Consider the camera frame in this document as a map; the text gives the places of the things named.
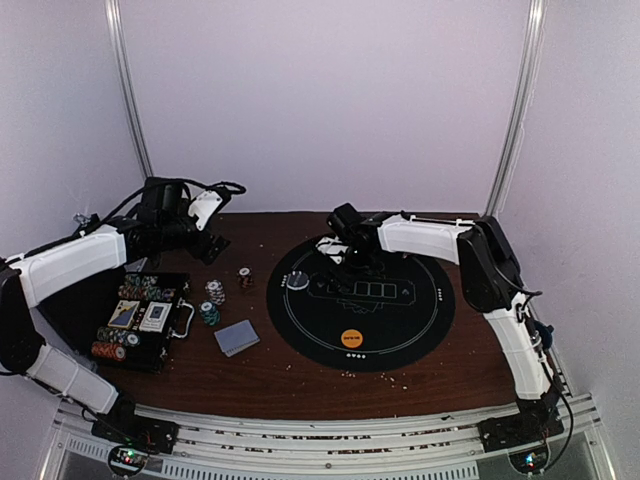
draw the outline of round black mat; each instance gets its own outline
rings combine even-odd
[[[293,348],[329,367],[373,372],[413,363],[444,340],[455,298],[438,262],[383,252],[380,276],[360,278],[340,293],[327,280],[330,262],[313,248],[319,238],[285,255],[267,288],[271,320]],[[294,270],[310,277],[308,288],[286,287]]]

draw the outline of vertical metal post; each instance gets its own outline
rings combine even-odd
[[[153,176],[153,168],[149,161],[149,153],[147,145],[144,141],[142,133],[142,125],[140,124],[140,115],[136,105],[135,95],[133,94],[133,84],[131,83],[131,72],[129,70],[129,61],[127,59],[127,50],[124,41],[124,32],[122,30],[122,20],[120,18],[120,2],[119,0],[105,0],[107,11],[107,23],[109,25],[109,34],[111,43],[116,57],[118,73],[120,75],[120,86],[122,87],[122,95],[127,110],[127,120],[131,138],[136,149],[138,163],[144,178]]]
[[[531,95],[531,87],[540,53],[545,10],[546,0],[531,0],[529,6],[529,22],[524,40],[516,95],[507,128],[507,136],[502,148],[500,164],[498,165],[498,171],[496,172],[491,194],[489,195],[489,202],[487,203],[485,212],[486,215],[495,216],[496,213],[498,213],[506,194],[506,189],[509,186],[513,164],[518,153],[522,121]]]

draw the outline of open black case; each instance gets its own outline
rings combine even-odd
[[[157,278],[157,287],[175,289],[170,300],[160,300],[171,304],[168,316],[159,332],[139,331],[142,318],[153,300],[139,300],[140,308],[135,313],[135,319],[126,329],[139,336],[140,343],[135,347],[125,347],[126,358],[116,361],[108,358],[94,357],[91,347],[98,341],[97,332],[100,327],[106,327],[112,319],[114,311],[122,300],[119,289],[125,285],[125,275],[153,276]],[[185,302],[189,292],[189,275],[182,273],[127,273],[124,268],[117,268],[98,273],[81,282],[61,290],[43,301],[39,311],[77,353],[95,360],[100,365],[117,368],[159,373],[167,358],[169,347],[178,324],[183,318],[189,320],[193,314],[193,307]],[[188,306],[191,311],[181,308]],[[189,320],[181,327],[188,333]]]

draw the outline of brown tabletop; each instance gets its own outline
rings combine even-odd
[[[218,217],[214,230],[231,240],[205,267],[186,252],[165,254],[158,271],[188,272],[190,301],[206,298],[208,280],[227,294],[221,323],[208,327],[196,315],[186,340],[174,340],[159,375],[102,367],[100,372],[138,403],[194,413],[299,420],[346,420],[423,415],[503,405],[515,400],[513,379],[498,341],[482,315],[462,298],[458,268],[442,262],[456,292],[453,327],[440,346],[413,365],[381,373],[345,375],[290,347],[273,327],[266,304],[272,269],[294,246],[327,231],[326,214],[260,213]],[[253,270],[243,290],[236,272]],[[260,343],[231,358],[213,332],[250,319]]]

